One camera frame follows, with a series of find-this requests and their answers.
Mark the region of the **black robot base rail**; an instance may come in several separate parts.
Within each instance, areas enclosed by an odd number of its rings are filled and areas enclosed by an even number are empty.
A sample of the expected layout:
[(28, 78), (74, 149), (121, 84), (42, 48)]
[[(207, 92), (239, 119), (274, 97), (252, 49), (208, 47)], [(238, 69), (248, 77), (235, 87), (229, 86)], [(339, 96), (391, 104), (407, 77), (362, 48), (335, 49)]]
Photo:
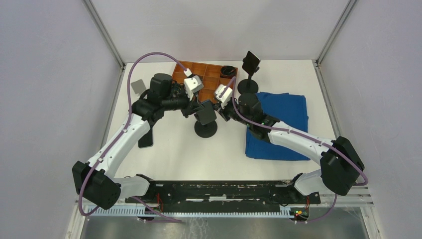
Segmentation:
[(152, 181), (140, 199), (164, 213), (277, 212), (281, 206), (317, 205), (318, 192), (300, 194), (290, 180)]

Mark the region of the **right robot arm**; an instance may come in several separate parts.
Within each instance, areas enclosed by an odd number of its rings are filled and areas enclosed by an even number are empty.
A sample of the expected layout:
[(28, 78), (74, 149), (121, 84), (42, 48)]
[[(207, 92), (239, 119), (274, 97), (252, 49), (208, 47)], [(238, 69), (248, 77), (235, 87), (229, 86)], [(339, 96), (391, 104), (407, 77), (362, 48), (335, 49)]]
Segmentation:
[(258, 140), (293, 150), (316, 162), (320, 168), (298, 174), (287, 190), (293, 203), (302, 202), (313, 192), (329, 190), (345, 196), (362, 177), (367, 183), (364, 164), (349, 139), (339, 136), (335, 140), (311, 135), (289, 126), (263, 112), (255, 94), (243, 94), (238, 100), (228, 92), (215, 93), (218, 112), (225, 120), (235, 120), (247, 126)]

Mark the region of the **silver metal phone stand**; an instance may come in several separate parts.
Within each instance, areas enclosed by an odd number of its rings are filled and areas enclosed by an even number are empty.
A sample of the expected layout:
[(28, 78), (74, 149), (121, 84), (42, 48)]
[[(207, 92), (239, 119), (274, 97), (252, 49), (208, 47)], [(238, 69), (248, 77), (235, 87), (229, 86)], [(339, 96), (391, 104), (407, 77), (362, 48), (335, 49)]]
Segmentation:
[(147, 90), (147, 87), (142, 79), (130, 83), (133, 92), (137, 95), (141, 95)]

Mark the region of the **blue cloth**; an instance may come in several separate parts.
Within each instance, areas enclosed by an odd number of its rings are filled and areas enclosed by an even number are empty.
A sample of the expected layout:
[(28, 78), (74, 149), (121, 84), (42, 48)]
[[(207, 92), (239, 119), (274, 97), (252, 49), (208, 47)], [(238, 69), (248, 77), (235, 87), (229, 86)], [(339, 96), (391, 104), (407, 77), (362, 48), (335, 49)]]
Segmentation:
[[(284, 123), (308, 131), (308, 112), (306, 97), (289, 93), (256, 93), (263, 112), (280, 119)], [(309, 161), (307, 157), (283, 146), (258, 140), (246, 132), (245, 155), (248, 158), (280, 161)]]

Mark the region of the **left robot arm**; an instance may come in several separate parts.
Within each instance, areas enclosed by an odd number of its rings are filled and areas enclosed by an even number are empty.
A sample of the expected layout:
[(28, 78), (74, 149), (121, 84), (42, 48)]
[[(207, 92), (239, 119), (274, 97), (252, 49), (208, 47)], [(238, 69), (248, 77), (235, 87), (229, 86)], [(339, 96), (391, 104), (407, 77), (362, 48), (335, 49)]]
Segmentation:
[(118, 132), (86, 163), (77, 161), (73, 178), (79, 195), (78, 206), (87, 199), (102, 209), (111, 208), (119, 199), (138, 196), (145, 203), (156, 198), (156, 189), (141, 177), (116, 178), (115, 174), (128, 153), (164, 116), (165, 111), (191, 107), (194, 97), (203, 88), (198, 75), (190, 75), (182, 84), (168, 74), (157, 73), (134, 102)]

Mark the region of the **black phone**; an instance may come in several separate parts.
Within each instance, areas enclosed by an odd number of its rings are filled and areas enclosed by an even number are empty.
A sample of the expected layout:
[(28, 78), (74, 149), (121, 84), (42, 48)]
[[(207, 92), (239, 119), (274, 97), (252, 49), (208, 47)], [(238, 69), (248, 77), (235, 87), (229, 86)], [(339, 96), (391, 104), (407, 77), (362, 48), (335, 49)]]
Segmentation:
[(242, 62), (242, 69), (248, 75), (253, 76), (259, 70), (259, 64), (261, 60), (251, 51), (248, 51)]
[(196, 112), (196, 119), (201, 125), (206, 125), (216, 120), (212, 101), (206, 100), (200, 104), (200, 109)]
[(153, 129), (151, 128), (141, 139), (138, 140), (138, 148), (153, 146)]

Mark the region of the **black phone stand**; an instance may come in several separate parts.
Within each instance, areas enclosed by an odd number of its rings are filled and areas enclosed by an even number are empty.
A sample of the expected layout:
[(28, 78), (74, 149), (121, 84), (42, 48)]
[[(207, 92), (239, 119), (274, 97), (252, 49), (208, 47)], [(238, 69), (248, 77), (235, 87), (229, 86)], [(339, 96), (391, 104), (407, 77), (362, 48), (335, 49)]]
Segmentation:
[(195, 133), (201, 138), (210, 138), (217, 132), (217, 123), (216, 120), (208, 123), (206, 125), (201, 125), (197, 119), (194, 124)]
[(252, 79), (252, 76), (248, 75), (247, 79), (241, 80), (238, 83), (237, 90), (240, 94), (244, 93), (257, 93), (259, 86), (256, 81)]

